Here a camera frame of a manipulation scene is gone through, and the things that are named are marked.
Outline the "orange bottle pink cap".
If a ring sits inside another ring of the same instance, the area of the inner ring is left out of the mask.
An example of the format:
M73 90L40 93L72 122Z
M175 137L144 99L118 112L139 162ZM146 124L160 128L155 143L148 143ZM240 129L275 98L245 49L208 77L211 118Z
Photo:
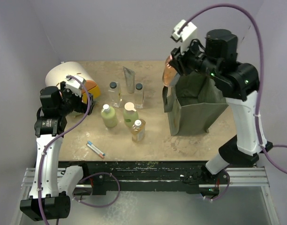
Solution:
M172 60L172 56L170 55L166 61L165 61L165 67L163 70L162 75L162 82L165 87L172 87L175 86L178 79L179 74L177 71L169 64L169 62Z

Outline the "green canvas bag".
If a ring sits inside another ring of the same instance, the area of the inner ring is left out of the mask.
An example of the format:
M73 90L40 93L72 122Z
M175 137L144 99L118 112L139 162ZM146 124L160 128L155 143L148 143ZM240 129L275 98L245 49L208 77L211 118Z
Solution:
M172 136L207 133L228 106L214 80L195 72L184 76L173 72L162 99Z

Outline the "clear bottle dark label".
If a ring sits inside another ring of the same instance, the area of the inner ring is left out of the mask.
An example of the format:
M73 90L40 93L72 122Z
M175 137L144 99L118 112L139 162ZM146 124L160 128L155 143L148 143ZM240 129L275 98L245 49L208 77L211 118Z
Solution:
M144 88L142 83L137 83L134 90L134 105L136 109L142 109L144 104Z

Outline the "amber bottle white cap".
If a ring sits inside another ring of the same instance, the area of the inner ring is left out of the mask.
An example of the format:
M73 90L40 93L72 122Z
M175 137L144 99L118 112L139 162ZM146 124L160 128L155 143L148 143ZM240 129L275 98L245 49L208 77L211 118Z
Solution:
M145 126L146 122L143 119L138 119L134 122L131 133L132 133L132 140L135 143L142 141L145 137Z

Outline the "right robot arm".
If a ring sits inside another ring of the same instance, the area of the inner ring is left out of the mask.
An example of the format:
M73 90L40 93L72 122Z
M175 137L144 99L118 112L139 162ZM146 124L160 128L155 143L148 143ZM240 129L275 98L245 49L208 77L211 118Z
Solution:
M236 60L237 36L225 29L211 30L206 35L206 45L202 46L195 31L172 33L171 38L181 45L171 52L169 64L180 75L196 72L212 79L232 110L236 135L219 148L218 154L206 163L201 173L204 182L213 183L218 179L218 173L231 164L256 163L259 154L268 152L272 143L261 133L257 106L258 71L250 63Z

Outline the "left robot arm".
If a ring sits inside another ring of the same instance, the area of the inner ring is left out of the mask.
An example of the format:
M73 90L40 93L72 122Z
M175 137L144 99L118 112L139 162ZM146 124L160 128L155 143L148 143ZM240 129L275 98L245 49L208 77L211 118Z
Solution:
M67 218L77 183L88 182L90 173L85 163L68 166L58 177L59 152L67 124L66 116L73 111L91 113L95 102L88 94L89 103L82 101L71 88L49 86L40 91L42 106L34 124L37 137L37 161L31 191L20 202L20 210L33 221Z

